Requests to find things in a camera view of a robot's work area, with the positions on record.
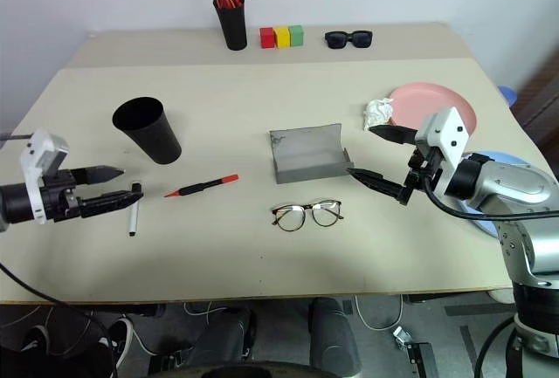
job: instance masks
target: green block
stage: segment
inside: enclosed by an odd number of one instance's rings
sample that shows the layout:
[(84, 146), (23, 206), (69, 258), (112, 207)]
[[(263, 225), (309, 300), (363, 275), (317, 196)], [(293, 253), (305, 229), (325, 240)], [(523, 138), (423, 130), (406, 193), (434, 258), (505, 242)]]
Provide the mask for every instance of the green block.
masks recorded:
[(303, 46), (303, 26), (289, 26), (291, 46)]

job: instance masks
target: pink plate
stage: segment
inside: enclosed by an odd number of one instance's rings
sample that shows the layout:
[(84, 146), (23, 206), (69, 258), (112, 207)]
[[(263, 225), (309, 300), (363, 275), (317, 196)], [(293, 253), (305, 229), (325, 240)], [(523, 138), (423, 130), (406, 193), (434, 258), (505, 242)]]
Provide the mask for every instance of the pink plate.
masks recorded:
[(470, 104), (450, 88), (432, 83), (410, 83), (398, 87), (390, 95), (392, 99), (392, 118), (394, 125), (419, 129), (426, 116), (456, 107), (471, 135), (477, 125), (477, 118)]

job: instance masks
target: eyeglasses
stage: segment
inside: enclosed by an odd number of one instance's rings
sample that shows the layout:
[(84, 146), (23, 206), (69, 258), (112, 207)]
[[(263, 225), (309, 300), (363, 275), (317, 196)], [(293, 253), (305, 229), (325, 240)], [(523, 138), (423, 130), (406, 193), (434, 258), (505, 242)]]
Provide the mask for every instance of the eyeglasses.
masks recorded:
[(373, 41), (372, 31), (354, 31), (347, 33), (345, 31), (329, 31), (324, 34), (324, 38), (330, 49), (345, 48), (349, 41), (355, 48), (368, 48)]
[(276, 219), (272, 225), (278, 225), (283, 231), (297, 231), (305, 223), (306, 210), (312, 210), (314, 221), (322, 227), (334, 225), (338, 219), (343, 219), (340, 215), (340, 201), (325, 200), (310, 205), (285, 205), (272, 213)]

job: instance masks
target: black sunglasses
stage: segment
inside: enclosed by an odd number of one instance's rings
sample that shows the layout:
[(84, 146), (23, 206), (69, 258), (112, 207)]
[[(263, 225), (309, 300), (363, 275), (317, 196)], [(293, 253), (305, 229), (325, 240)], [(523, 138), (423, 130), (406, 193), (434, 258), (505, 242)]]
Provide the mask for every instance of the black sunglasses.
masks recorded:
[(344, 48), (349, 41), (355, 48), (368, 48), (373, 41), (372, 31), (354, 31), (347, 33), (345, 31), (329, 31), (324, 34), (324, 38), (330, 49)]

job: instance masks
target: marker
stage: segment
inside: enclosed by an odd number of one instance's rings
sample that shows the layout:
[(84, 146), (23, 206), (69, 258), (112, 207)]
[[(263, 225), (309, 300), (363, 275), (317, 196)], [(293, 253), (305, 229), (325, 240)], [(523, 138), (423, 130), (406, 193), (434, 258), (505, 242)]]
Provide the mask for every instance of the marker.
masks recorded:
[[(141, 192), (141, 183), (139, 181), (132, 182), (132, 191)], [(128, 227), (128, 235), (131, 237), (136, 235), (136, 230), (138, 228), (138, 203), (139, 201), (134, 202), (130, 211), (130, 225)]]
[(198, 184), (193, 184), (191, 186), (186, 186), (185, 188), (180, 188), (179, 190), (176, 190), (173, 193), (169, 193), (168, 195), (165, 195), (165, 197), (191, 195), (193, 193), (201, 192), (204, 189), (211, 188), (219, 184), (235, 182), (236, 180), (238, 180), (238, 175), (228, 175), (226, 177), (222, 177), (221, 179), (212, 180), (211, 182), (198, 183)]

